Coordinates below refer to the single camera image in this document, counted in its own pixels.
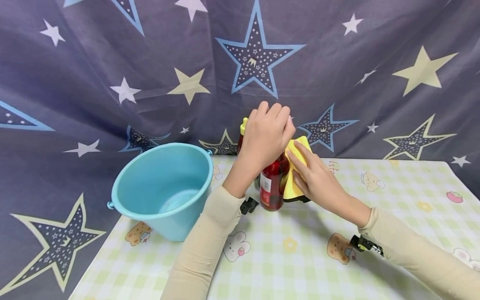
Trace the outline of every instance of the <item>bucket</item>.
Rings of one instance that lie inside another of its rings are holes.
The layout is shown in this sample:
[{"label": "bucket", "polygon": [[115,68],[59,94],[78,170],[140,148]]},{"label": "bucket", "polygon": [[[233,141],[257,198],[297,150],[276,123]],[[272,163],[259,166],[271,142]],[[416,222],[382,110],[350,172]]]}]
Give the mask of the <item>bucket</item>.
[{"label": "bucket", "polygon": [[107,207],[145,222],[167,240],[184,241],[211,192],[211,155],[182,143],[145,151],[117,176]]}]

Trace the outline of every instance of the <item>beige sleeve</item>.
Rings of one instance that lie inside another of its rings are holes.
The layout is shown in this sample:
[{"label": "beige sleeve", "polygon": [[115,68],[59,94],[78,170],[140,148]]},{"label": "beige sleeve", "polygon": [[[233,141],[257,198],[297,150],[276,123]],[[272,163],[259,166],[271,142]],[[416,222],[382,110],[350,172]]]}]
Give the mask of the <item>beige sleeve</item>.
[{"label": "beige sleeve", "polygon": [[205,300],[227,236],[240,220],[244,198],[223,186],[208,197],[168,277],[161,300]]},{"label": "beige sleeve", "polygon": [[378,208],[360,234],[384,249],[385,258],[405,268],[444,300],[479,300],[480,273],[416,234]]}]

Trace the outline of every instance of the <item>bottle label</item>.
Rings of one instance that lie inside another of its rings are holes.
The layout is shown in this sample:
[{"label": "bottle label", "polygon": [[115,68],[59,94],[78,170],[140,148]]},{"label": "bottle label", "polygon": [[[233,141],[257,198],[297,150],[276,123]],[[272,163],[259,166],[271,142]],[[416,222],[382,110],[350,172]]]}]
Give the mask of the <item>bottle label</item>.
[{"label": "bottle label", "polygon": [[270,205],[270,191],[272,189],[272,180],[260,173],[260,199],[265,205]]}]

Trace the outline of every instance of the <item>bottle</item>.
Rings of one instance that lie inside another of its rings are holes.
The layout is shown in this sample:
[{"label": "bottle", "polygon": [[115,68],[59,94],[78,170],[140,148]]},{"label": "bottle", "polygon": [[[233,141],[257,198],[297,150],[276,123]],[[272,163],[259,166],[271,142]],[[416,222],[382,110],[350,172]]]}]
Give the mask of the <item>bottle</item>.
[{"label": "bottle", "polygon": [[285,181],[283,174],[288,174],[289,163],[282,153],[271,165],[260,173],[260,204],[269,211],[279,210],[283,206]]},{"label": "bottle", "polygon": [[243,144],[243,135],[245,134],[245,126],[247,125],[248,118],[243,118],[243,123],[240,125],[240,137],[237,143],[237,155],[240,153],[241,145]]}]

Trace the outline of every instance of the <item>checkered tablecloth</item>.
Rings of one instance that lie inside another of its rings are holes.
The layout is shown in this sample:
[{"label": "checkered tablecloth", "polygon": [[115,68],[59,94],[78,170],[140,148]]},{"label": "checkered tablecloth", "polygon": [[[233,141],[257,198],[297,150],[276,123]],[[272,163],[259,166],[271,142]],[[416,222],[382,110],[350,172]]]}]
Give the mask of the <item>checkered tablecloth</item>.
[{"label": "checkered tablecloth", "polygon": [[[212,188],[223,182],[234,159],[214,157]],[[446,163],[324,162],[347,192],[367,205],[391,212],[480,271],[480,202]],[[259,198],[253,185],[248,195]],[[137,223],[126,217],[118,221],[70,300],[160,298],[181,243],[168,242],[151,232],[132,246],[126,236]],[[345,251],[348,246],[342,244],[343,238],[349,240],[354,234],[355,226],[312,203],[284,204],[277,212],[258,206],[241,219],[227,241],[235,246],[235,252],[222,253],[208,298],[438,299],[405,270],[375,253]]]}]

